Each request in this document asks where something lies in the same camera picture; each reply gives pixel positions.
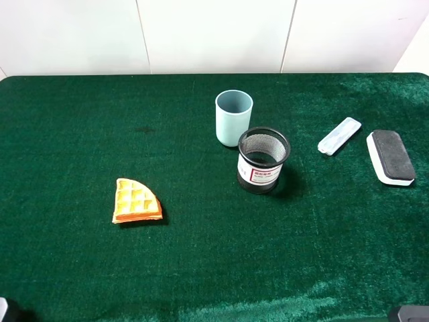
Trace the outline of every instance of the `waffle slice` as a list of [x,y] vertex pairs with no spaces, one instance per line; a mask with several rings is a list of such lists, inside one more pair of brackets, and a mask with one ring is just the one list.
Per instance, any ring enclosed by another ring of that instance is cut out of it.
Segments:
[[156,196],[140,182],[119,178],[116,180],[113,223],[162,219],[162,209]]

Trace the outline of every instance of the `white label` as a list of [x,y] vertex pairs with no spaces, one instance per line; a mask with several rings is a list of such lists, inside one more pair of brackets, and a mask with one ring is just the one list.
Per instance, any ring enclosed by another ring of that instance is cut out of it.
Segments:
[[248,183],[257,186],[265,186],[266,184],[274,182],[279,177],[282,166],[283,164],[269,169],[256,168],[255,166],[248,164],[240,154],[237,168],[239,169],[241,178],[246,180]]

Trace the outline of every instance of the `eraser black felt pad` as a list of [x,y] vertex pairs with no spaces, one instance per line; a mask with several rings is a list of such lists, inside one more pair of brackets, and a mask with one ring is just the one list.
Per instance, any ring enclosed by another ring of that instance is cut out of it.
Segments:
[[376,129],[373,140],[386,177],[396,180],[416,178],[414,167],[398,133]]

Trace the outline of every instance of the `cup rim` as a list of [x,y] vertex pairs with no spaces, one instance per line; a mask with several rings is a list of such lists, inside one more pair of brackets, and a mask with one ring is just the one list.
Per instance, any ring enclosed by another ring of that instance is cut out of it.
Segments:
[[[286,150],[286,155],[280,160],[280,161],[277,161],[277,162],[274,162],[274,163],[271,163],[271,164],[264,164],[264,163],[259,163],[259,162],[256,162],[256,161],[253,161],[253,160],[250,160],[244,153],[243,153],[243,151],[242,151],[242,149],[241,149],[241,146],[240,146],[240,143],[241,143],[241,140],[248,134],[248,133],[250,133],[250,132],[252,132],[252,131],[255,131],[255,130],[259,130],[259,129],[264,129],[264,130],[266,130],[266,131],[271,131],[271,132],[274,132],[275,134],[277,134],[279,137],[281,137],[285,142],[286,142],[286,144],[288,145],[288,149]],[[246,132],[244,132],[243,134],[241,134],[241,136],[240,136],[240,138],[239,138],[239,144],[238,144],[238,148],[239,148],[239,153],[240,153],[240,155],[244,158],[244,160],[247,162],[247,163],[249,163],[249,164],[251,164],[251,165],[253,165],[253,166],[256,166],[256,167],[259,167],[259,168],[275,168],[276,166],[280,166],[280,165],[282,165],[288,158],[289,158],[289,155],[290,155],[290,143],[289,143],[289,140],[287,139],[287,137],[286,136],[284,136],[283,134],[281,134],[278,130],[276,130],[276,129],[273,129],[272,127],[268,127],[268,126],[257,126],[257,127],[252,127],[251,129],[248,129]]]
[[[242,93],[242,94],[244,94],[244,95],[247,95],[247,97],[249,97],[249,98],[250,98],[250,107],[249,107],[248,109],[246,109],[244,112],[240,112],[240,113],[231,113],[231,112],[225,111],[222,107],[220,107],[220,106],[219,106],[219,104],[217,103],[217,101],[218,101],[218,98],[219,98],[222,94],[224,94],[224,93],[226,93],[226,92],[239,92],[239,93]],[[242,114],[246,114],[246,113],[248,113],[249,111],[251,111],[251,110],[252,110],[252,108],[253,108],[253,99],[252,99],[252,97],[251,97],[249,94],[247,94],[246,92],[240,91],[240,90],[238,90],[238,89],[228,89],[228,90],[226,90],[226,91],[223,91],[222,93],[219,93],[219,94],[216,96],[216,99],[214,100],[214,102],[216,103],[216,107],[218,107],[219,109],[221,109],[221,110],[222,110],[222,112],[223,112],[223,113],[228,114],[228,115],[242,115]]]

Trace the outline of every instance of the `orange waffle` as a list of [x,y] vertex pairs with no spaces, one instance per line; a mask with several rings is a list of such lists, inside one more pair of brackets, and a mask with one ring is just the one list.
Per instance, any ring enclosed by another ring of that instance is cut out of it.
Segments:
[[162,209],[156,196],[140,182],[119,178],[116,180],[113,223],[162,219]]

